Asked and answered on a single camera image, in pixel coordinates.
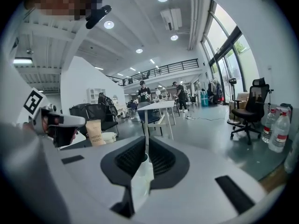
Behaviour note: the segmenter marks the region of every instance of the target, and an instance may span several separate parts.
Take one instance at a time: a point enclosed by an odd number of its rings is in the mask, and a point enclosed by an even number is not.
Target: black pants
[[[184,109],[186,110],[187,109],[187,106],[186,106],[186,100],[185,99],[181,99],[181,98],[178,98],[179,100],[179,109],[181,110],[184,106]]]

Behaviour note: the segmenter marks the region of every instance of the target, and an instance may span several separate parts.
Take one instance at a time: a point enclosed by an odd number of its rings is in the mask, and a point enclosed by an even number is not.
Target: water bottle
[[[289,130],[290,118],[286,115],[286,112],[282,112],[274,124],[274,130],[268,144],[269,149],[276,153],[281,153],[284,149]]]
[[[291,150],[285,160],[285,171],[287,173],[290,174],[295,169],[298,159],[299,159],[299,132],[296,134]]]
[[[277,119],[278,117],[276,116],[276,109],[271,109],[271,112],[267,115],[267,120],[263,128],[262,140],[265,143],[269,143],[269,139]]]

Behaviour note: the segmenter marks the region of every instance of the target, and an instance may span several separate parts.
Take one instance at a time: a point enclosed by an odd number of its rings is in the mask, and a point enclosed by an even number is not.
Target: gray floor
[[[268,145],[259,140],[256,133],[250,133],[251,146],[247,145],[245,132],[236,133],[231,140],[232,126],[227,123],[227,106],[198,107],[194,104],[190,105],[190,112],[181,113],[181,117],[178,113],[174,115],[177,125],[172,125],[172,132],[176,142],[208,149],[220,158],[233,162],[256,180],[262,179],[280,165],[290,150],[291,144],[287,142],[283,152],[277,154],[269,150]],[[138,113],[134,116],[134,119],[118,119],[118,140],[143,135]],[[200,119],[188,120],[186,116]],[[161,136],[161,133],[159,129],[154,131],[154,128],[150,128],[150,135]],[[167,128],[163,128],[163,135],[168,138]]]

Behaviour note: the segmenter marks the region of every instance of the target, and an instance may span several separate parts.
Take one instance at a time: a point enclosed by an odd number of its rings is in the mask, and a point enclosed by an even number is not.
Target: white ceiling
[[[147,87],[150,88],[151,91],[154,91],[156,88],[158,88],[158,85],[161,85],[162,87],[172,87],[172,83],[174,81],[180,83],[180,81],[183,81],[183,84],[188,84],[190,83],[193,79],[195,79],[196,77],[198,77],[198,74],[196,75],[189,75],[189,76],[181,76],[181,77],[177,77],[175,79],[167,79],[167,80],[163,80],[163,81],[159,81],[159,82],[154,82],[154,83],[150,83],[150,84],[146,84]],[[125,94],[137,94],[139,88],[131,88],[131,89],[125,89]]]
[[[112,7],[110,12],[90,31],[81,21],[58,21],[33,11],[21,27],[20,44],[16,57],[31,57],[32,66],[17,66],[22,77],[31,86],[59,92],[60,72],[68,66],[74,55],[81,56],[94,66],[101,67],[106,75],[125,73],[131,76],[138,70],[167,65],[169,57],[186,52],[190,31],[190,0],[103,0]],[[179,39],[170,40],[174,32],[167,31],[160,11],[180,8],[183,26]],[[113,29],[105,29],[104,22],[113,21]],[[138,48],[143,53],[137,54]]]

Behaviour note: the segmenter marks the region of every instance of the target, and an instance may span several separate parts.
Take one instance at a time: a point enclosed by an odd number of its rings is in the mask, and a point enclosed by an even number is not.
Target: white desk
[[[171,124],[170,124],[170,120],[169,120],[169,114],[167,112],[167,108],[171,108],[172,115],[173,115],[173,106],[174,106],[174,100],[170,100],[170,101],[162,101],[162,102],[159,102],[159,103],[153,103],[153,104],[150,104],[150,105],[147,105],[145,107],[142,107],[142,108],[138,109],[139,111],[142,111],[142,110],[145,111],[144,112],[144,115],[145,115],[145,125],[144,125],[145,131],[144,132],[145,132],[145,144],[146,145],[149,145],[149,130],[148,130],[149,127],[162,127],[164,125],[167,125],[167,124],[160,124],[160,122],[158,122],[157,124],[154,124],[154,125],[152,125],[152,124],[149,125],[149,123],[148,123],[148,110],[165,109],[164,114],[166,114],[168,125],[169,125],[169,130],[170,130],[170,135],[171,135],[171,138],[173,140]]]

